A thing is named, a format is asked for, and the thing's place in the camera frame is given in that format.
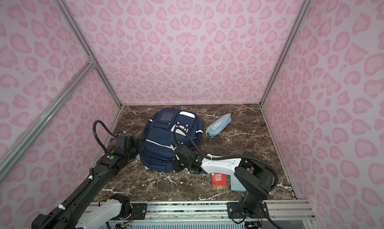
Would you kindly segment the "navy blue student backpack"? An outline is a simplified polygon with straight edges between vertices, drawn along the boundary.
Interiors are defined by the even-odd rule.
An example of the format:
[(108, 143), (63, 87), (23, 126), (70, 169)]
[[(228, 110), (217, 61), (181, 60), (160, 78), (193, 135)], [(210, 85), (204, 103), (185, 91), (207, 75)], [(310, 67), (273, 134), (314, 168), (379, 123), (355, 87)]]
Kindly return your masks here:
[(157, 172), (174, 171), (174, 149), (177, 143), (193, 149), (188, 136), (198, 144), (203, 132), (204, 121), (197, 114), (178, 109), (162, 109), (145, 125), (141, 137), (144, 149), (140, 153), (140, 160), (145, 167)]

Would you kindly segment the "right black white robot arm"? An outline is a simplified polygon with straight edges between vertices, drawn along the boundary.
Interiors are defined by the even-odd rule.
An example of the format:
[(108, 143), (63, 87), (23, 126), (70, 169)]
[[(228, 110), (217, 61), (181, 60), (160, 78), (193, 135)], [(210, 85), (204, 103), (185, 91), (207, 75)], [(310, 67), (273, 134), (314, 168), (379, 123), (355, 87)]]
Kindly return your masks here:
[(204, 155), (193, 139), (180, 127), (174, 129), (173, 136), (176, 143), (175, 169), (186, 169), (197, 175), (235, 176), (246, 189), (240, 200), (242, 215), (245, 218), (264, 217), (270, 220), (264, 201), (279, 182), (279, 176), (271, 165), (250, 153), (226, 157)]

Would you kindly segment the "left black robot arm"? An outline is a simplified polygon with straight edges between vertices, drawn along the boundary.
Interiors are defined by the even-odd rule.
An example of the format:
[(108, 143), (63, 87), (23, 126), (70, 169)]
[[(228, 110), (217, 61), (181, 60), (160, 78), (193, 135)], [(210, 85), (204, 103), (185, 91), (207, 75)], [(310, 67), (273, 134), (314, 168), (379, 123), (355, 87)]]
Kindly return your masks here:
[[(109, 153), (99, 139), (97, 125), (101, 125), (116, 139), (116, 147), (112, 152)], [(83, 216), (101, 189), (144, 149), (142, 141), (134, 134), (113, 134), (100, 120), (93, 123), (93, 134), (104, 155), (90, 168), (87, 178), (61, 204), (49, 214), (40, 214), (33, 220), (33, 229), (90, 229), (98, 228), (109, 220), (132, 220), (135, 217), (129, 197), (122, 194), (112, 195), (94, 213)]]

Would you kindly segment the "light blue pencil case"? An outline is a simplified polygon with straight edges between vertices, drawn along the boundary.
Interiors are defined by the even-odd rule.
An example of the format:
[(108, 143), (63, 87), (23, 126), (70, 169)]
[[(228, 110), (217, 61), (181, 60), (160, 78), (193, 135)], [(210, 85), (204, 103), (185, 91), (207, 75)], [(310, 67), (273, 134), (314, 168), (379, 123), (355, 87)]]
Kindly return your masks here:
[(208, 138), (213, 138), (220, 134), (232, 121), (231, 114), (225, 114), (214, 123), (209, 125), (206, 129), (206, 135)]

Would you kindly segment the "red rectangular box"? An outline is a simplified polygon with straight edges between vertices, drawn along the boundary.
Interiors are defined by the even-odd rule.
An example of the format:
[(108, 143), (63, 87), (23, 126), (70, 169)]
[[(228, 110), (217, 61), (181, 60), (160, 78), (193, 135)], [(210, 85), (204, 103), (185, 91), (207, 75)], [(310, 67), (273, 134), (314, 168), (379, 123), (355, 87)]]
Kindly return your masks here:
[(228, 188), (226, 176), (224, 174), (212, 173), (211, 179), (214, 190), (225, 190)]

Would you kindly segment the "teal calculator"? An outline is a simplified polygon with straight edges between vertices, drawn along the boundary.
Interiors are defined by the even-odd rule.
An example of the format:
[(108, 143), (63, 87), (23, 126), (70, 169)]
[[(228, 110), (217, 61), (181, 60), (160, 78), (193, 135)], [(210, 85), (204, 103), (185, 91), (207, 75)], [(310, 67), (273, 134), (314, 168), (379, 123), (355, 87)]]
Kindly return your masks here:
[(240, 183), (240, 181), (235, 176), (230, 176), (231, 181), (231, 190), (233, 192), (245, 192), (245, 187)]

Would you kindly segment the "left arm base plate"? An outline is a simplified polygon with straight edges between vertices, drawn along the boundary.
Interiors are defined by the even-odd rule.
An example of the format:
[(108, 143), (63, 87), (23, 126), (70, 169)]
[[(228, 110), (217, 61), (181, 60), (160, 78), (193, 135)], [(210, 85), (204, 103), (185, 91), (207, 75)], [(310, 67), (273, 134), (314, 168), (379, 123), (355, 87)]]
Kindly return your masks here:
[(119, 219), (123, 221), (144, 220), (147, 213), (147, 203), (130, 203), (129, 206), (122, 208), (123, 215), (119, 216)]

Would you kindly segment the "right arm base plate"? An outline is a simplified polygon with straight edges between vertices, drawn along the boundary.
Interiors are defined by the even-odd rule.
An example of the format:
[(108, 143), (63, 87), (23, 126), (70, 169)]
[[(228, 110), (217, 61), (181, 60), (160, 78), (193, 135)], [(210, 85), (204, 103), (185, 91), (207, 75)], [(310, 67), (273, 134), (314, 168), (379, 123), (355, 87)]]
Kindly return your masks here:
[(267, 204), (256, 202), (246, 205), (243, 202), (226, 203), (229, 219), (261, 219), (269, 216)]

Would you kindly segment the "aluminium front rail frame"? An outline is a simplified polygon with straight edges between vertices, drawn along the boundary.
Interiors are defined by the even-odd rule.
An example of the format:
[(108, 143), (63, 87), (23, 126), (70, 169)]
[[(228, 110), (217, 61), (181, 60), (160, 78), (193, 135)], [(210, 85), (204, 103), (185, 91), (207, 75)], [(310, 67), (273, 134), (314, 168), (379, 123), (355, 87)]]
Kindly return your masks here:
[[(229, 219), (228, 202), (236, 201), (133, 202), (148, 204), (144, 220), (109, 220), (91, 229), (272, 229), (274, 224), (283, 229), (319, 228), (306, 200), (265, 201), (270, 220)], [(94, 213), (104, 203), (91, 203), (83, 216)]]

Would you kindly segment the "aluminium diagonal frame bar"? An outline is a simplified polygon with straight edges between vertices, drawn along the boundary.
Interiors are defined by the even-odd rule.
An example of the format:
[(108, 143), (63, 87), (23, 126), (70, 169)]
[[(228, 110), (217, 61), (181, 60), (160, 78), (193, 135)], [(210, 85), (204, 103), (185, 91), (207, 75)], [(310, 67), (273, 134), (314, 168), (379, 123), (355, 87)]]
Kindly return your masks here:
[(10, 149), (10, 151), (1, 160), (1, 182), (5, 180), (8, 174), (13, 170), (17, 163), (22, 159), (27, 150), (41, 135), (44, 129), (58, 114), (64, 104), (77, 90), (89, 72), (94, 69), (94, 60), (90, 59), (76, 74), (76, 76), (64, 87), (58, 96), (49, 104), (49, 106), (34, 121), (31, 127), (22, 135)]

